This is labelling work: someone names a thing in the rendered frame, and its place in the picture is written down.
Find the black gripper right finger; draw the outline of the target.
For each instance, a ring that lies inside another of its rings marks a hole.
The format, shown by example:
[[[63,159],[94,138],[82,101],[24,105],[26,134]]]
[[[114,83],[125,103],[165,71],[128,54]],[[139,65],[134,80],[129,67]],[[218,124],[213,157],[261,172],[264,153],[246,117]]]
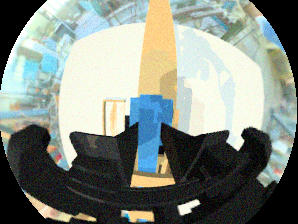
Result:
[[[229,139],[229,131],[223,129],[205,135],[190,136],[189,133],[184,133],[161,121],[160,137],[170,171],[173,173],[174,184],[178,184],[186,181],[186,176],[192,171],[204,148]]]

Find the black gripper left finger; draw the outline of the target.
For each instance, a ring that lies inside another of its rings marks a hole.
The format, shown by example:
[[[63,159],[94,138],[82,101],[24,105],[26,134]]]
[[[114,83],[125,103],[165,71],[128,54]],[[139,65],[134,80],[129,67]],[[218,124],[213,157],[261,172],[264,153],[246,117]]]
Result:
[[[117,165],[121,181],[124,186],[132,183],[134,172],[134,161],[138,147],[138,128],[140,121],[130,125],[124,132],[117,133],[117,136],[92,135],[88,132],[69,133],[69,141],[74,151],[98,159],[112,160]]]

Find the blue bar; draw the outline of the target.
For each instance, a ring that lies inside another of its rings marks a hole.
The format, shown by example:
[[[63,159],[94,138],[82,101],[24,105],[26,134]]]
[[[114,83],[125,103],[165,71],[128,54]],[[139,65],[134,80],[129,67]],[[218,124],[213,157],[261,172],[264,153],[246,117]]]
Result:
[[[140,121],[138,128],[138,171],[156,173],[157,153],[162,145],[161,121],[172,127],[173,99],[162,95],[130,97],[129,127]]]

